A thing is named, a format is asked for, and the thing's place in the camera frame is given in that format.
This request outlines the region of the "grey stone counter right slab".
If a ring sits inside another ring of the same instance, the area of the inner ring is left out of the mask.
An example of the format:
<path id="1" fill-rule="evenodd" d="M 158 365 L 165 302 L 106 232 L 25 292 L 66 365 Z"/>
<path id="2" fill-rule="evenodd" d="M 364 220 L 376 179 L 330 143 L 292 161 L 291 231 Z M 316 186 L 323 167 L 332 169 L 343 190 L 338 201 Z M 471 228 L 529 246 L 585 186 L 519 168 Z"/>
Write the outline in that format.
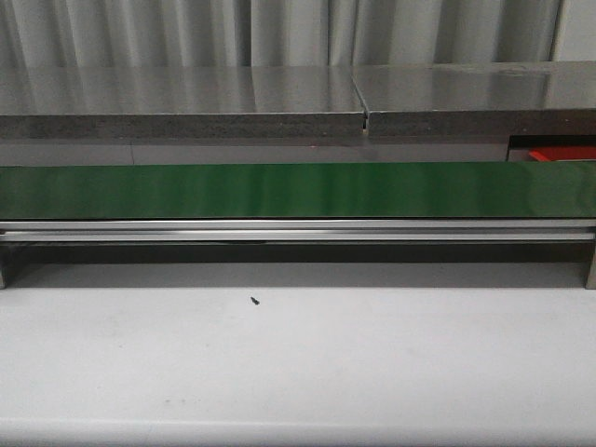
<path id="1" fill-rule="evenodd" d="M 592 61 L 357 67 L 372 137 L 592 135 Z"/>

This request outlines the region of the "grey pleated curtain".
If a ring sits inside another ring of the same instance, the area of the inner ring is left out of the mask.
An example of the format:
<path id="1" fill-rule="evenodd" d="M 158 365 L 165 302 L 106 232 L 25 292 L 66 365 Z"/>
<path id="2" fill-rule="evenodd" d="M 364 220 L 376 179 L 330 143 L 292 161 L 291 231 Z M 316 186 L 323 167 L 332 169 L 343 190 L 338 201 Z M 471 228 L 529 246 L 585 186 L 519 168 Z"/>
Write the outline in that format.
<path id="1" fill-rule="evenodd" d="M 5 1 L 7 68 L 548 61 L 560 1 Z"/>

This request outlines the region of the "red plastic bin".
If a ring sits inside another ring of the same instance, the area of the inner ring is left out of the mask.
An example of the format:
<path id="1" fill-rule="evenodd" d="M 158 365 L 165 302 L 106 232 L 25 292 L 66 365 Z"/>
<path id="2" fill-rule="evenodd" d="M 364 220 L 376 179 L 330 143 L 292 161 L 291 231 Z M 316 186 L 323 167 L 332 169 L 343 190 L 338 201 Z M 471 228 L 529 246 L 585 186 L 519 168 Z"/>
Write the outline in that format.
<path id="1" fill-rule="evenodd" d="M 539 146 L 529 151 L 539 162 L 582 162 L 596 160 L 595 146 Z"/>

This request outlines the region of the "aluminium conveyor frame rail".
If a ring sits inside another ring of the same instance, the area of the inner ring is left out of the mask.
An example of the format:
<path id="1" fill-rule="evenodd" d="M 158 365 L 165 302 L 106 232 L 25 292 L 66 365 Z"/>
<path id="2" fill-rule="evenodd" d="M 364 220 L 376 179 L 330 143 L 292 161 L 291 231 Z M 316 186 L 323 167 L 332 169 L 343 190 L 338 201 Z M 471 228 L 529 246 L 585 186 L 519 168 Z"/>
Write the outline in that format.
<path id="1" fill-rule="evenodd" d="M 593 219 L 3 221 L 3 242 L 592 241 Z"/>

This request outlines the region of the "green conveyor belt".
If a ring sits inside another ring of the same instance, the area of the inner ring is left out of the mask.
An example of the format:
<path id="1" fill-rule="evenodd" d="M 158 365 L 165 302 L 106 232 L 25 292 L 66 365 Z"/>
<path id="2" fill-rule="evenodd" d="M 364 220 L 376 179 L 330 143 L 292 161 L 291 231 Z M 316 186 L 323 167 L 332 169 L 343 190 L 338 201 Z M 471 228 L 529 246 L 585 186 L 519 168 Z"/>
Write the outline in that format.
<path id="1" fill-rule="evenodd" d="M 4 167 L 5 220 L 591 218 L 591 162 Z"/>

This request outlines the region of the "grey stone counter left slab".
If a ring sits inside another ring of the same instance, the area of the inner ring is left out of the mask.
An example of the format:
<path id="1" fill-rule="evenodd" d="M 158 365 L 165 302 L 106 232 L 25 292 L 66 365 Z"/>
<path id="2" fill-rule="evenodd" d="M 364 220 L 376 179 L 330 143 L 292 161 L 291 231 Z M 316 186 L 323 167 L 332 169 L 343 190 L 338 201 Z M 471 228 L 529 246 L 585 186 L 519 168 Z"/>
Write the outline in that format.
<path id="1" fill-rule="evenodd" d="M 4 139 L 353 137 L 365 112 L 346 69 L 6 69 Z"/>

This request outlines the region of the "grey stone counter slab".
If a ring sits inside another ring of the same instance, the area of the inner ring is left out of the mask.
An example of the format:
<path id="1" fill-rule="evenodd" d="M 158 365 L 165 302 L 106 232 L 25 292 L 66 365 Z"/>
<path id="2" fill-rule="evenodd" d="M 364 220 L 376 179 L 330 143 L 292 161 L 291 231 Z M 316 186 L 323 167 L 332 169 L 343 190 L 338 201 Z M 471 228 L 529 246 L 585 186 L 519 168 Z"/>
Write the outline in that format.
<path id="1" fill-rule="evenodd" d="M 6 69 L 4 139 L 353 137 L 365 112 L 346 69 Z"/>
<path id="2" fill-rule="evenodd" d="M 372 137 L 592 135 L 592 61 L 357 67 Z"/>

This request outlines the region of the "right conveyor support leg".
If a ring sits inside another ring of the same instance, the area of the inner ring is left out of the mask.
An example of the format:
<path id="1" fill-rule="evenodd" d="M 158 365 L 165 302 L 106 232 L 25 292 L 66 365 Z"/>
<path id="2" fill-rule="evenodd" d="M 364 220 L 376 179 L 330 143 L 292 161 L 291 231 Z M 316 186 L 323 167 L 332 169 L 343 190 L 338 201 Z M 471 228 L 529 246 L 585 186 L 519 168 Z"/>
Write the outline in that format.
<path id="1" fill-rule="evenodd" d="M 576 262 L 580 264 L 579 281 L 585 290 L 595 290 L 595 242 L 578 245 Z"/>

